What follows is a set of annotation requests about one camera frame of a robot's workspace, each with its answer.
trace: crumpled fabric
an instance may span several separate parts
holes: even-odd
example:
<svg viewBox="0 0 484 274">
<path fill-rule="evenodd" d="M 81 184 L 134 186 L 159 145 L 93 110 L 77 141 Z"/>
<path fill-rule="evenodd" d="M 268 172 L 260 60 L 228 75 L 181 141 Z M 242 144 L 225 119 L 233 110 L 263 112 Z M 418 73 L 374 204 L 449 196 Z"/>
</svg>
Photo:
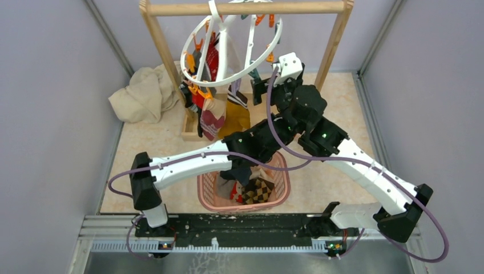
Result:
<svg viewBox="0 0 484 274">
<path fill-rule="evenodd" d="M 175 62 L 180 70 L 180 62 Z M 109 97 L 119 120 L 129 123 L 157 123 L 162 112 L 178 101 L 165 65 L 142 67 L 130 79 L 130 84 Z"/>
</svg>

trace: white wall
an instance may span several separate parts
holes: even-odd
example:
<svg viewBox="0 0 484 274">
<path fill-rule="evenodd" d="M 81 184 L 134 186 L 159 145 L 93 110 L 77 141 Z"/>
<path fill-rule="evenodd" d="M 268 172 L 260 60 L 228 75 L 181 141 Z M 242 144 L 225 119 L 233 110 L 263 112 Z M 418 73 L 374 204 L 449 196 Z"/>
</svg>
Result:
<svg viewBox="0 0 484 274">
<path fill-rule="evenodd" d="M 0 272 L 65 273 L 128 78 L 81 0 L 3 1 L 0 26 Z"/>
<path fill-rule="evenodd" d="M 434 189 L 436 273 L 482 273 L 484 2 L 407 1 L 364 76 L 396 174 Z M 423 236 L 442 241 L 428 218 Z"/>
<path fill-rule="evenodd" d="M 278 2 L 296 0 L 276 0 Z M 143 66 L 161 64 L 160 56 L 139 12 L 139 0 L 95 0 L 106 22 L 116 36 L 126 57 L 135 70 Z M 208 0 L 152 0 L 152 3 L 206 3 Z M 355 0 L 351 18 L 334 58 L 332 70 L 356 70 L 363 63 L 378 31 L 395 0 Z M 306 64 L 308 71 L 319 68 L 322 54 L 334 23 L 335 15 L 284 15 L 281 44 L 276 47 L 276 56 L 295 51 Z M 195 26 L 204 17 L 159 17 L 175 60 L 180 59 L 182 47 Z M 248 20 L 237 20 L 232 38 L 245 56 L 247 48 Z M 261 31 L 267 36 L 273 30 Z M 260 52 L 270 40 L 262 39 L 255 44 Z"/>
</svg>

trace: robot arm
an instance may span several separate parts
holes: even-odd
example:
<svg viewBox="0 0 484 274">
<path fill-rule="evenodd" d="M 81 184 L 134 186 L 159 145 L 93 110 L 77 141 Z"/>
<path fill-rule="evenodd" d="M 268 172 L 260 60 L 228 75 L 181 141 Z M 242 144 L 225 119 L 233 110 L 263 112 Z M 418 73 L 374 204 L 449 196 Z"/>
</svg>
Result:
<svg viewBox="0 0 484 274">
<path fill-rule="evenodd" d="M 395 178 L 411 195 L 426 204 L 433 191 L 423 184 L 416 187 L 383 168 L 361 150 L 348 134 L 323 117 L 326 101 L 313 85 L 303 85 L 304 65 L 295 54 L 284 55 L 273 64 L 280 70 L 275 82 L 271 105 L 279 114 L 272 114 L 277 136 L 285 145 L 301 134 L 298 144 L 312 156 L 345 157 L 370 163 Z M 260 95 L 267 90 L 267 80 L 252 81 L 254 103 L 260 103 Z M 269 129 L 267 119 L 244 132 L 234 132 L 210 146 L 170 157 L 150 159 L 146 152 L 138 154 L 132 168 L 159 168 L 138 172 L 130 176 L 136 210 L 143 211 L 150 227 L 164 225 L 168 216 L 159 190 L 180 180 L 213 171 L 255 166 L 253 162 L 233 152 L 250 156 L 267 163 L 281 148 Z M 356 183 L 373 195 L 378 202 L 362 205 L 344 205 L 333 202 L 323 212 L 326 223 L 333 230 L 351 227 L 377 229 L 387 237 L 406 242 L 412 233 L 422 209 L 412 202 L 390 181 L 371 167 L 346 161 L 328 161 L 333 167 L 350 176 Z"/>
</svg>

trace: laundry basket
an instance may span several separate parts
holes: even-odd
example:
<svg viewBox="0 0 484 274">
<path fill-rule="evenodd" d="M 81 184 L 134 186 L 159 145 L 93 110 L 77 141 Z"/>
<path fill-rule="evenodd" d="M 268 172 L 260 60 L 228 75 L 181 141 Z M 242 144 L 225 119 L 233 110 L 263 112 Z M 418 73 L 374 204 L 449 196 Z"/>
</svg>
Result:
<svg viewBox="0 0 484 274">
<path fill-rule="evenodd" d="M 287 167 L 283 155 L 276 152 L 272 160 L 268 163 L 273 167 Z M 261 204 L 240 204 L 234 200 L 228 200 L 217 195 L 215 189 L 217 175 L 219 172 L 210 172 L 197 177 L 198 199 L 200 203 L 208 210 L 220 213 L 256 211 L 269 209 L 282 204 L 289 197 L 291 184 L 287 171 L 275 171 L 268 168 L 262 168 L 274 182 L 274 189 L 266 203 Z"/>
</svg>

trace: wooden frame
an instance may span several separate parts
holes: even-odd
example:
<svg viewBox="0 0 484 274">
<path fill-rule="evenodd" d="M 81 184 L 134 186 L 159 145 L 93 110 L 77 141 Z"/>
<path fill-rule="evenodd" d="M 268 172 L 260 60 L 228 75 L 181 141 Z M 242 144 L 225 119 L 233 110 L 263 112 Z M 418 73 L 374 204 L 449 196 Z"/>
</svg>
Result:
<svg viewBox="0 0 484 274">
<path fill-rule="evenodd" d="M 353 0 L 341 0 L 337 2 L 272 2 L 272 3 L 219 3 L 217 10 L 220 15 L 240 15 L 240 14 L 337 14 L 328 44 L 324 50 L 324 55 L 316 76 L 314 85 L 321 90 L 324 80 L 333 62 L 334 55 L 340 43 L 346 23 L 353 9 Z M 155 43 L 156 49 L 166 66 L 170 80 L 177 91 L 182 102 L 185 98 L 178 89 L 181 84 L 180 75 L 175 67 L 175 62 L 171 55 L 168 43 L 163 34 L 162 28 L 156 19 L 158 16 L 189 16 L 189 15 L 211 15 L 208 3 L 200 4 L 162 4 L 153 5 L 150 0 L 141 0 L 139 4 L 141 15 L 150 31 L 151 38 Z M 195 116 L 189 110 L 185 110 L 186 117 L 182 129 L 182 138 L 194 140 L 193 136 L 185 138 L 183 131 L 187 128 L 187 123 L 193 122 Z"/>
</svg>

